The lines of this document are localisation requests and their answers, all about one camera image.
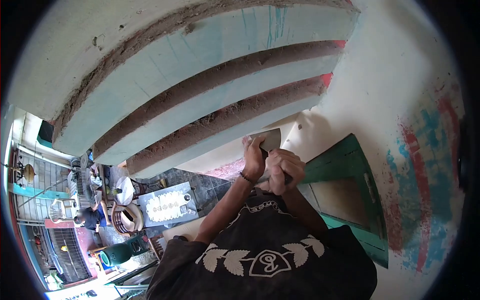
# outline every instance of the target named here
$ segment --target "putty knife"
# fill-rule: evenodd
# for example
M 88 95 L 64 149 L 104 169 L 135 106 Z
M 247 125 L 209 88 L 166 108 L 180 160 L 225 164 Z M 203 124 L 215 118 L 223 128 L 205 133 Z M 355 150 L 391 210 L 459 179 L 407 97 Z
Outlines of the putty knife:
M 282 132 L 280 131 L 280 128 L 275 128 L 250 135 L 252 139 L 256 138 L 257 136 L 265 137 L 265 140 L 260 143 L 260 150 L 262 151 L 262 157 L 265 161 L 268 157 L 268 151 L 280 148 L 280 143 L 282 142 Z M 285 172 L 283 172 L 283 175 L 285 176 L 285 185 L 292 182 L 293 178 L 290 175 Z M 268 178 L 270 178 L 270 173 L 266 174 L 265 172 L 261 180 L 258 182 L 266 181 Z

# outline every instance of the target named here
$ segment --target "black t-shirt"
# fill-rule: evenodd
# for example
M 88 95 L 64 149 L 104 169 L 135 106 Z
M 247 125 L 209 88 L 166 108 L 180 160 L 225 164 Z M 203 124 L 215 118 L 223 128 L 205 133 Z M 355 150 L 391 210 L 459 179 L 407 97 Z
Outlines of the black t-shirt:
M 82 216 L 85 218 L 84 226 L 88 229 L 95 230 L 96 225 L 100 223 L 100 213 L 98 209 L 93 211 L 91 207 L 84 209 Z
M 369 299 L 375 265 L 349 226 L 319 239 L 276 196 L 247 199 L 210 245 L 170 240 L 147 291 L 158 299 Z

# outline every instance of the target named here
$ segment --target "metal grille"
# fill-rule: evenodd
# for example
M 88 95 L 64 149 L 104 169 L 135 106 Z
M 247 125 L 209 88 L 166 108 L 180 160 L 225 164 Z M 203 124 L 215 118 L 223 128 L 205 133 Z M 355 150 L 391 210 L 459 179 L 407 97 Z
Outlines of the metal grille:
M 77 172 L 77 195 L 78 195 L 78 202 L 80 204 L 80 208 L 89 208 L 90 203 L 88 202 L 87 198 L 84 194 L 84 182 L 85 182 L 85 175 L 84 169 L 82 171 Z
M 48 235 L 67 281 L 72 283 L 90 278 L 82 252 L 78 247 L 74 229 L 49 228 Z M 63 251 L 62 246 L 67 246 L 68 251 Z

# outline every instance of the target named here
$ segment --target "wooden chair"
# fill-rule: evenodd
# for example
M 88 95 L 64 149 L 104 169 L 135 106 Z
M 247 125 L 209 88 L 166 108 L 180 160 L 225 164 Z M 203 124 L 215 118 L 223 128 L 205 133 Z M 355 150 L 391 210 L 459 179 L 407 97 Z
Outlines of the wooden chair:
M 114 202 L 112 207 L 113 228 L 118 234 L 125 237 L 130 237 L 141 230 L 144 222 L 142 213 L 134 213 L 133 207 L 129 207 L 131 205 L 135 206 L 134 204 L 121 205 Z
M 163 256 L 163 247 L 160 244 L 160 239 L 163 237 L 163 234 L 159 234 L 157 236 L 151 237 L 148 239 L 148 243 L 150 244 L 150 248 L 152 248 L 153 253 L 155 253 L 156 258 L 158 261 L 162 259 Z

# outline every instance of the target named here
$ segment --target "beaded bracelet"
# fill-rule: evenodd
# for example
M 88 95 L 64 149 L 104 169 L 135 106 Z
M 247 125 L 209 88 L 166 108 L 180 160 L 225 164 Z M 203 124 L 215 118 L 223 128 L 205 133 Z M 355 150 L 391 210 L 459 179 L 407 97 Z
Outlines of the beaded bracelet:
M 240 175 L 243 179 L 245 179 L 246 181 L 248 181 L 249 183 L 251 183 L 252 185 L 255 185 L 255 183 L 253 183 L 250 179 L 246 178 L 245 175 L 243 175 L 242 172 L 239 172 L 239 175 Z

